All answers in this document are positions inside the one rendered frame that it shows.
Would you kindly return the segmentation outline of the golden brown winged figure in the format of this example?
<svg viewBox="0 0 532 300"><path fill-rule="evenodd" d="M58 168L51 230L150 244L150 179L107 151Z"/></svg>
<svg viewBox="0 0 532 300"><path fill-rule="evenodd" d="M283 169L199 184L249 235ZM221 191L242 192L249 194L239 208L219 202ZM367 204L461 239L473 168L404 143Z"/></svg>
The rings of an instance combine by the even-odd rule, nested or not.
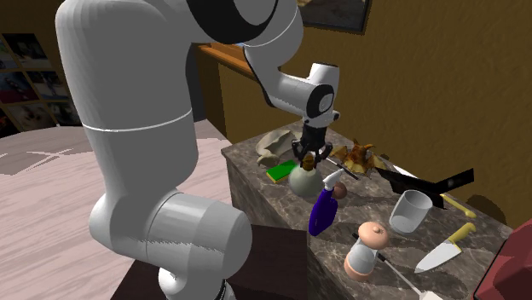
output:
<svg viewBox="0 0 532 300"><path fill-rule="evenodd" d="M339 159L352 173L366 175L374 168L386 170L386 165L377 155L371 153L367 156L368 150L372 147L373 144L362 145L357 139L353 139L353 147L350 150L347 146L334 146L329 156Z"/></svg>

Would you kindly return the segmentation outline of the dark robot stand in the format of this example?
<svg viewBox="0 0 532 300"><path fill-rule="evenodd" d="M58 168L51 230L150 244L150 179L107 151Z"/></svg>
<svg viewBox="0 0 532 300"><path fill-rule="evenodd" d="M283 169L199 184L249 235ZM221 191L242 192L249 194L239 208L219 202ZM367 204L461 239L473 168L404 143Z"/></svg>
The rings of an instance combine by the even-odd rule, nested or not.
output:
<svg viewBox="0 0 532 300"><path fill-rule="evenodd" d="M237 300L308 300L307 234L254 225L245 264L228 279ZM159 269L135 261L110 300L166 300Z"/></svg>

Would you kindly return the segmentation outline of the clear glass cup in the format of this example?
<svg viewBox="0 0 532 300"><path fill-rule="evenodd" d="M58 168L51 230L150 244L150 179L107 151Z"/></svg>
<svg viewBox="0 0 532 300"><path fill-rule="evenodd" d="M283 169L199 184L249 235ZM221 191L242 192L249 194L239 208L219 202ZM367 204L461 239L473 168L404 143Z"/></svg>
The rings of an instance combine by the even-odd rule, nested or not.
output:
<svg viewBox="0 0 532 300"><path fill-rule="evenodd" d="M406 190L390 214L390 227L402 235L412 234L425 220L432 206L431 199L424 193L413 189Z"/></svg>

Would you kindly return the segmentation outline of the dark red appliance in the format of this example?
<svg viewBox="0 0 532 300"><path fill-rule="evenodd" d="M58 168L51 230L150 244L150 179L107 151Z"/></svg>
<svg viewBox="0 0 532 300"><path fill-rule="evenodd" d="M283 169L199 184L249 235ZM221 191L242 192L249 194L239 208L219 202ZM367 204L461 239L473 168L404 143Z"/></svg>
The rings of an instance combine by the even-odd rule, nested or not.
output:
<svg viewBox="0 0 532 300"><path fill-rule="evenodd" d="M532 218L502 244L471 300L532 300Z"/></svg>

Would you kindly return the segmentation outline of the blue spray bottle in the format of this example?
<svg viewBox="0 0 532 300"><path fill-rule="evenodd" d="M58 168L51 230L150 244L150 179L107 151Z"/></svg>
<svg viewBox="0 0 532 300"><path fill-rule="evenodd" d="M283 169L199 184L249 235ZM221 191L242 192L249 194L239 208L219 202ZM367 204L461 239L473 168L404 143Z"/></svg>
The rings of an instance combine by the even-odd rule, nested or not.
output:
<svg viewBox="0 0 532 300"><path fill-rule="evenodd" d="M336 170L323 180L324 188L321 190L309 216L308 231L310 235L317 236L332 225L338 209L338 202L333 197L333 190L343 173L343 169Z"/></svg>

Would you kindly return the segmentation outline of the pink and grey grinder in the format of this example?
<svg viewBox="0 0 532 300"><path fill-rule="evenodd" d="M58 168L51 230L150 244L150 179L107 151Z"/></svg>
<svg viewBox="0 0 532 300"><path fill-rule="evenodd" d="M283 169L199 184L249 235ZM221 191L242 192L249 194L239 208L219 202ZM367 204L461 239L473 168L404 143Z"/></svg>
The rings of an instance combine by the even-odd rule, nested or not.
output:
<svg viewBox="0 0 532 300"><path fill-rule="evenodd" d="M344 270L353 280L367 280L379 251L389 243L386 229L378 222L364 222L358 228L357 241L344 259Z"/></svg>

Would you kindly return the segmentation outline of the yellow-handled chef knife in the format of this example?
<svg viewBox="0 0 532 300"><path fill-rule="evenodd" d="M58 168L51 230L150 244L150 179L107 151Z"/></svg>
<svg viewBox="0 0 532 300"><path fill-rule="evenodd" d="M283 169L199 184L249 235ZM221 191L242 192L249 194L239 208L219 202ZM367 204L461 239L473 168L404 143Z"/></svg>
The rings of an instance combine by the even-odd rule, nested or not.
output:
<svg viewBox="0 0 532 300"><path fill-rule="evenodd" d="M464 239L470 232L475 232L476 226L472 222L467 222L456 232L451 234L440 245L430 251L415 267L416 274L423 273L458 256L462 250L457 242Z"/></svg>

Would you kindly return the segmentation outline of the thin black-handled tool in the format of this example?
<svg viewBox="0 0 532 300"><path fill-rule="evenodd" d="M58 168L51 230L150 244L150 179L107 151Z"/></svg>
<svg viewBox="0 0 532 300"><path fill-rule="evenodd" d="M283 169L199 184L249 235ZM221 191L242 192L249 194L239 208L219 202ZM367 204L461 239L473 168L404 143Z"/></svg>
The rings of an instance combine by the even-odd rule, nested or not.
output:
<svg viewBox="0 0 532 300"><path fill-rule="evenodd" d="M327 161L333 163L334 165L336 165L339 169L342 169L346 174L348 174L349 176L351 176L352 178L354 178L355 180L360 180L359 177L357 177L354 173L352 173L349 169L347 169L345 166L341 165L340 163L338 162L335 162L334 160L330 159L330 158L326 158Z"/></svg>

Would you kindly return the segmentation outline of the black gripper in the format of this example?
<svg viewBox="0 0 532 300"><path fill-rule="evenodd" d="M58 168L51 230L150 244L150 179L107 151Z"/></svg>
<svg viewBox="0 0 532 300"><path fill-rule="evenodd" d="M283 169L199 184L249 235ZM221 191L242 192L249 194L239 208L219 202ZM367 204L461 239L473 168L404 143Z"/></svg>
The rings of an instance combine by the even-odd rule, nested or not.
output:
<svg viewBox="0 0 532 300"><path fill-rule="evenodd" d="M312 151L315 152L316 164L327 159L333 150L333 145L325 141L326 133L327 127L315 128L304 124L301 139L292 140L294 157L297 160L303 160L306 153Z"/></svg>

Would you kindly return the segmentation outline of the round grey corked flask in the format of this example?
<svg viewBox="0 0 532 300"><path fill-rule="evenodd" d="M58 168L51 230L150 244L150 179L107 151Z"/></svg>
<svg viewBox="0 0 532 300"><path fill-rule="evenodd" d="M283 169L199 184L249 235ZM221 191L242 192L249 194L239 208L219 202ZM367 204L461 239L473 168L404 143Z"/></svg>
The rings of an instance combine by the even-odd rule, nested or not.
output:
<svg viewBox="0 0 532 300"><path fill-rule="evenodd" d="M288 177L289 187L302 198L317 196L323 189L322 174L315 167L315 155L307 153L300 165Z"/></svg>

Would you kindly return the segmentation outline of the brown wooden cabinet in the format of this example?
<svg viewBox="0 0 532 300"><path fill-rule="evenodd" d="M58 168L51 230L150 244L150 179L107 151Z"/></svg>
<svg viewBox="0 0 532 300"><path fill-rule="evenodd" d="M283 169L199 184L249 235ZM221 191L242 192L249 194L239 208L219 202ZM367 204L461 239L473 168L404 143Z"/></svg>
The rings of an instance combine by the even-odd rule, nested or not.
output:
<svg viewBox="0 0 532 300"><path fill-rule="evenodd" d="M266 103L241 47L199 44L194 55L206 118L229 141L244 141L299 121L299 116Z"/></svg>

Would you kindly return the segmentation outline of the framed photo collage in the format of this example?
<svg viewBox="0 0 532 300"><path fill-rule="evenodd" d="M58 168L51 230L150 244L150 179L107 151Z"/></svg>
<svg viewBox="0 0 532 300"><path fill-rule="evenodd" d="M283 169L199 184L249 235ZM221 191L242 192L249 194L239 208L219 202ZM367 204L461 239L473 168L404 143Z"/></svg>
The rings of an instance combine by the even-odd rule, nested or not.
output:
<svg viewBox="0 0 532 300"><path fill-rule="evenodd" d="M32 33L0 34L0 138L81 125L67 85Z"/></svg>

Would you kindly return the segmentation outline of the green and yellow sponge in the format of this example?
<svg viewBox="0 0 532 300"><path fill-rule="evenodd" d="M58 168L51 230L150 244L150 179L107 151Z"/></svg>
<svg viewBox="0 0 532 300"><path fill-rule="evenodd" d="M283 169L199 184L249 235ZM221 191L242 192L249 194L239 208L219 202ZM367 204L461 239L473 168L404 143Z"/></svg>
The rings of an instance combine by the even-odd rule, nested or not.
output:
<svg viewBox="0 0 532 300"><path fill-rule="evenodd" d="M278 164L266 171L267 177L273 182L278 183L287 179L292 170L298 166L293 160L287 160L282 164Z"/></svg>

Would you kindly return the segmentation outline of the dark framed wall picture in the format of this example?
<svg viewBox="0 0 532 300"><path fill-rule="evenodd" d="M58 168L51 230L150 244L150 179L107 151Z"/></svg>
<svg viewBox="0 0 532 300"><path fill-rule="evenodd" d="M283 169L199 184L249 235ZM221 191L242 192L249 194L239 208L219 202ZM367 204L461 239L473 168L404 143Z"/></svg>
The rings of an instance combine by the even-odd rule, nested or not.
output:
<svg viewBox="0 0 532 300"><path fill-rule="evenodd" d="M296 0L306 26L363 32L372 0Z"/></svg>

